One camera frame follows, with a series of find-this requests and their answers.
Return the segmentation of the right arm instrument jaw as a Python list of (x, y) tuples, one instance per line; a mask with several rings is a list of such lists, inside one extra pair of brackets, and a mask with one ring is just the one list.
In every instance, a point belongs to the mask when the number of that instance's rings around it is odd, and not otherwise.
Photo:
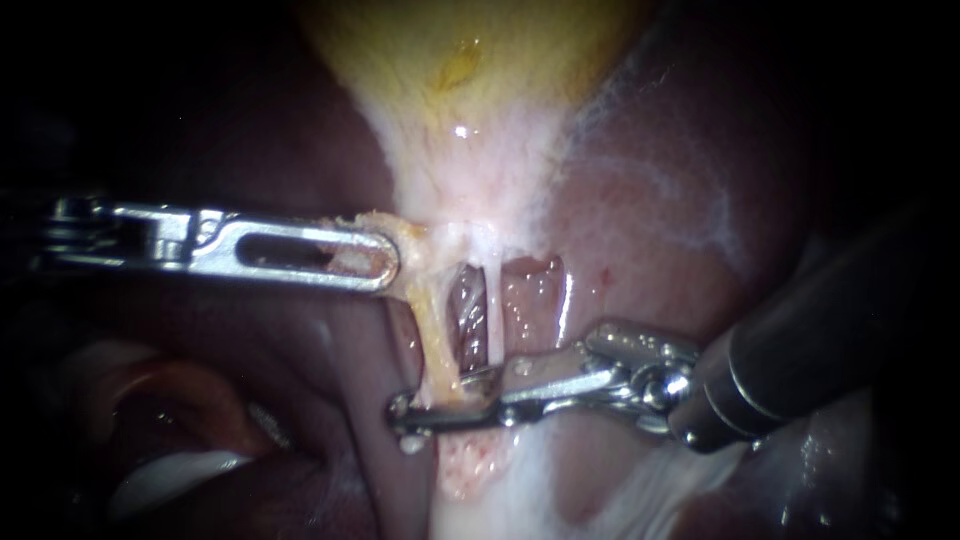
[(478, 368), (462, 375), (460, 382), (469, 394), (491, 398), (500, 407), (543, 406), (600, 390), (602, 360), (575, 343)]
[(386, 404), (386, 424), (397, 435), (441, 435), (533, 424), (571, 408), (605, 405), (606, 390), (591, 389), (559, 396), (503, 398), (497, 389), (469, 392), (464, 400), (434, 404), (414, 403), (412, 393), (400, 393)]

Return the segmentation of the right arm instrument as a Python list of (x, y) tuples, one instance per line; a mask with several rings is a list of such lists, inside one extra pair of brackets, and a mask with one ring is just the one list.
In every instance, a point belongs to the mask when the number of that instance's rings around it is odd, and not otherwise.
[(611, 373), (591, 395), (637, 429), (671, 435), (669, 414), (689, 398), (701, 350), (693, 342), (639, 323), (606, 320), (582, 340), (591, 367)]

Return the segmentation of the left arm instrument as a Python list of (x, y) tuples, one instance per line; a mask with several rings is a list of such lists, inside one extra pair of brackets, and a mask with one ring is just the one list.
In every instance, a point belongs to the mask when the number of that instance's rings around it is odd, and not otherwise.
[(58, 266), (185, 270), (226, 218), (215, 209), (63, 196), (43, 217), (43, 256)]

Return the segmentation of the left arm instrument jaw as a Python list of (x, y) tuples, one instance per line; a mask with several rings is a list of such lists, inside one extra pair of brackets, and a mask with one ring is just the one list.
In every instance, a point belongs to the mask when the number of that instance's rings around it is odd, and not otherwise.
[(229, 217), (194, 249), (199, 276), (351, 293), (382, 292), (399, 269), (398, 250), (386, 236), (336, 222)]

